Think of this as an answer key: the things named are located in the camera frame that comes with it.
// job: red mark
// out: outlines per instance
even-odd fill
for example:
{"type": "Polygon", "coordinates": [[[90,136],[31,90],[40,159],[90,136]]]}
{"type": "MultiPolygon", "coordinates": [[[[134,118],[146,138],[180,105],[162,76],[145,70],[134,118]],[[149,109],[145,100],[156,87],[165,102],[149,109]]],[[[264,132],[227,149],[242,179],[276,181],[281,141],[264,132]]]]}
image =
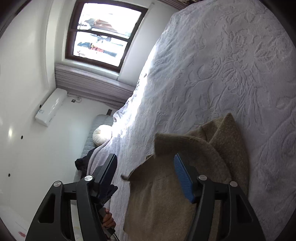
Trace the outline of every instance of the red mark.
{"type": "Polygon", "coordinates": [[[20,236],[22,237],[26,237],[26,235],[24,233],[22,233],[21,231],[19,231],[20,236]]]}

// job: bedspread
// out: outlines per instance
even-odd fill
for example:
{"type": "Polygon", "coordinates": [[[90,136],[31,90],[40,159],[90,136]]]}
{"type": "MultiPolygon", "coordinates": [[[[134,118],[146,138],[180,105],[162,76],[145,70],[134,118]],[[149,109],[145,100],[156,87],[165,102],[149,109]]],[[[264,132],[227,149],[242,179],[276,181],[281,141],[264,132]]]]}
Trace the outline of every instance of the bedspread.
{"type": "Polygon", "coordinates": [[[154,152],[155,133],[185,134],[228,112],[250,160],[250,203],[267,241],[277,237],[296,207],[296,49],[258,0],[207,0],[172,16],[114,114],[112,139],[91,158],[89,173],[118,157],[110,208],[121,241],[129,186],[120,175],[154,152]]]}

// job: window sill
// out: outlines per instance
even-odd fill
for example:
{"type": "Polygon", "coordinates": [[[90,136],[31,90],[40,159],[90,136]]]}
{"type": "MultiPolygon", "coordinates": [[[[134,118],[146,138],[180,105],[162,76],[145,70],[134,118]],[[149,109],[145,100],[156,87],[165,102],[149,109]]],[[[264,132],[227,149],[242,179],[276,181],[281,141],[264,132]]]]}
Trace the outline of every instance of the window sill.
{"type": "Polygon", "coordinates": [[[62,62],[60,62],[61,64],[65,64],[71,67],[75,67],[78,69],[82,69],[94,74],[98,74],[107,78],[110,78],[112,80],[117,80],[119,73],[109,70],[109,69],[105,69],[99,66],[95,66],[92,64],[87,64],[87,63],[83,63],[83,62],[79,62],[79,61],[75,61],[75,60],[71,60],[71,59],[64,59],[62,62]]]}

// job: brown towel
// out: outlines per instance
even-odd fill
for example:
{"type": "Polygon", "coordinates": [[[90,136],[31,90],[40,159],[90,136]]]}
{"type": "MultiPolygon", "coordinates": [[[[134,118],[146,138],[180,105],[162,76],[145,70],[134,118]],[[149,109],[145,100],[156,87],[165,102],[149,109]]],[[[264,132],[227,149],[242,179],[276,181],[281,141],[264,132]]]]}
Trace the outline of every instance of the brown towel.
{"type": "MultiPolygon", "coordinates": [[[[247,194],[249,164],[241,134],[231,114],[208,122],[184,136],[156,134],[155,155],[129,177],[130,198],[124,231],[132,241],[181,241],[186,238],[195,204],[183,195],[173,157],[177,152],[186,162],[212,181],[236,181],[247,194]]],[[[219,202],[215,203],[209,240],[215,240],[219,202]]]]}

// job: pillow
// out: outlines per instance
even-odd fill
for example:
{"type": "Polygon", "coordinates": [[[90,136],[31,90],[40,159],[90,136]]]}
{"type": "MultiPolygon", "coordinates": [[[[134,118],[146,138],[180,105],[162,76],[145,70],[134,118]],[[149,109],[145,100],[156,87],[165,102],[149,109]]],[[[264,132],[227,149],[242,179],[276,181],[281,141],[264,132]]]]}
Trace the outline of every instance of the pillow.
{"type": "Polygon", "coordinates": [[[100,125],[93,133],[93,141],[97,146],[102,145],[112,137],[112,127],[109,125],[100,125]]]}

